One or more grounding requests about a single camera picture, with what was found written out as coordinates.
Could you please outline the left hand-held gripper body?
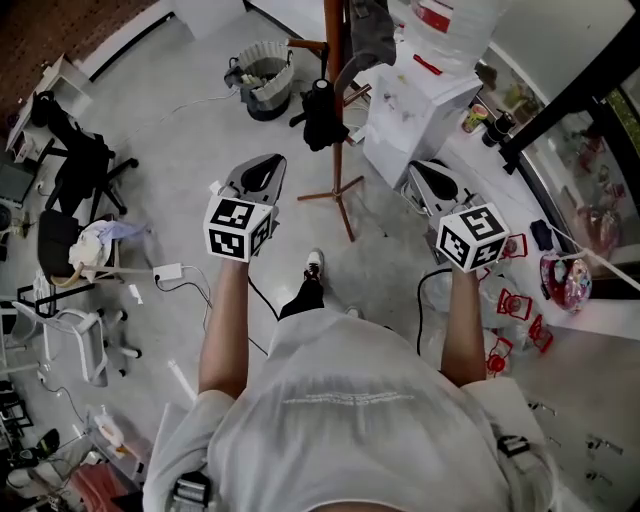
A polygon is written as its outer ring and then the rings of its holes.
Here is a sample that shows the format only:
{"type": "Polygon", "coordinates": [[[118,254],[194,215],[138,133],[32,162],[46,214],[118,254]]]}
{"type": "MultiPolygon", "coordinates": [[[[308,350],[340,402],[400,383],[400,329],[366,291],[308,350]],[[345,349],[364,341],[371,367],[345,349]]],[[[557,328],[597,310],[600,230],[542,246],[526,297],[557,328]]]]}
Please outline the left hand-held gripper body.
{"type": "Polygon", "coordinates": [[[271,237],[287,160],[264,154],[236,166],[225,182],[214,182],[203,220],[210,255],[248,262],[271,237]]]}

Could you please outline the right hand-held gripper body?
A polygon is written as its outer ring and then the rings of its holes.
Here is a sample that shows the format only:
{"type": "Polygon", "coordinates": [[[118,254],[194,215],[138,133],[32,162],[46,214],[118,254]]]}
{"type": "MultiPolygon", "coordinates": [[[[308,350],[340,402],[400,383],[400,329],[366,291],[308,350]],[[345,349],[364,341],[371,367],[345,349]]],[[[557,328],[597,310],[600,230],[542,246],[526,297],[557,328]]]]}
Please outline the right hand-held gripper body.
{"type": "Polygon", "coordinates": [[[497,261],[509,227],[497,207],[442,162],[408,165],[410,197],[428,218],[427,241],[439,263],[468,273],[497,261]]]}

